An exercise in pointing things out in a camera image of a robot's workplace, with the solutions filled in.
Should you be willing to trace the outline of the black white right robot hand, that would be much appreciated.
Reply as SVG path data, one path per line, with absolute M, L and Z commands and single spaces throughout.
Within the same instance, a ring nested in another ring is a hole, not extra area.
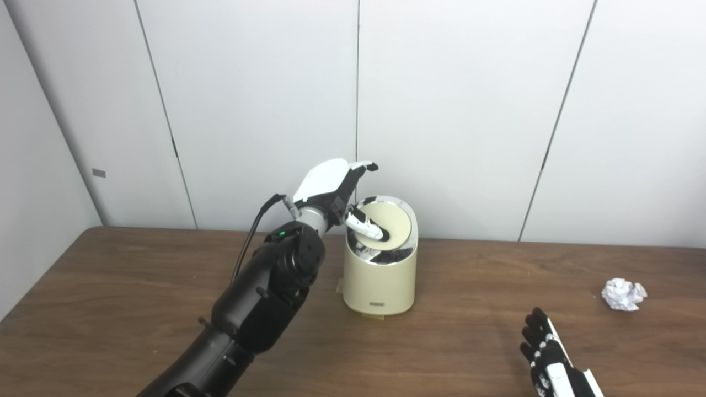
M 539 396 L 603 396 L 589 369 L 576 368 L 558 332 L 544 311 L 535 307 L 525 317 L 520 352 L 529 364 L 532 385 Z

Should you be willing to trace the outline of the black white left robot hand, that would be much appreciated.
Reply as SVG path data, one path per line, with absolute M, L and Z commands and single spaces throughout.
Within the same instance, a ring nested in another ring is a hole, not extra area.
M 367 171 L 373 173 L 378 169 L 373 161 L 350 163 L 343 158 L 311 168 L 293 194 L 293 205 L 298 210 L 295 220 L 313 228 L 320 237 L 334 226 L 347 226 L 369 239 L 388 241 L 389 231 L 350 204 L 360 179 Z

